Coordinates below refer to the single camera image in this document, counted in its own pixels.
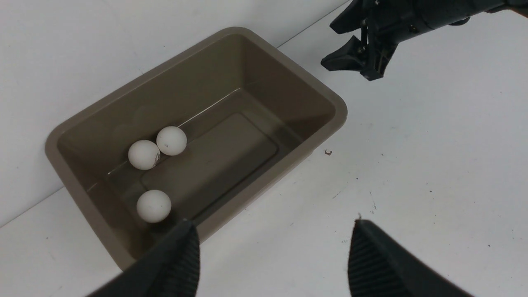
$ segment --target ping pong ball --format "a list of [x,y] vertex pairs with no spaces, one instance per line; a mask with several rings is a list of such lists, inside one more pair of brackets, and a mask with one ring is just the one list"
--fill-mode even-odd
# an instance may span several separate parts
[[128,160],[137,169],[149,170],[156,166],[161,154],[158,146],[148,140],[136,141],[128,149]]
[[145,222],[161,222],[171,212],[171,200],[159,190],[146,191],[137,200],[136,209]]
[[184,151],[187,146],[187,136],[178,127],[165,127],[159,131],[156,144],[162,153],[175,156]]

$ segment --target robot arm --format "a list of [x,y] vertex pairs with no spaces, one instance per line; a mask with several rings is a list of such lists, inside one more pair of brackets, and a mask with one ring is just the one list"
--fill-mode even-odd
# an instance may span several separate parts
[[331,24],[343,34],[361,29],[322,61],[326,69],[383,77],[398,43],[445,25],[463,25],[481,12],[514,10],[528,17],[528,0],[354,0]]

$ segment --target white table surface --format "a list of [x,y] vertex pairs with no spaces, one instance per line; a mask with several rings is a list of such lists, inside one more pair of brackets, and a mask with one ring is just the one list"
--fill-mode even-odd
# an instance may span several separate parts
[[[528,20],[407,41],[368,82],[319,65],[350,37],[328,28],[343,8],[280,50],[343,97],[346,124],[202,244],[198,295],[350,296],[358,213],[476,296],[528,295]],[[0,229],[1,296],[82,296],[118,273],[64,189]]]

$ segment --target white wall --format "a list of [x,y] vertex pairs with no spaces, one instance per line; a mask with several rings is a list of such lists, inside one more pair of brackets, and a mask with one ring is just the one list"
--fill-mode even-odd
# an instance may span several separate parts
[[62,183],[57,124],[228,26],[278,46],[345,0],[0,0],[0,226]]

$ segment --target brown plastic bin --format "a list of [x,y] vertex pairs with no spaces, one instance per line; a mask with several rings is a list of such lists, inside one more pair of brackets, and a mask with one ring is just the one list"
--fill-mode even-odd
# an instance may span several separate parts
[[[46,154],[121,269],[181,219],[205,240],[307,157],[346,120],[343,100],[265,40],[229,28],[126,84],[59,125]],[[186,150],[134,169],[128,148],[179,126]],[[136,202],[162,190],[157,224]]]

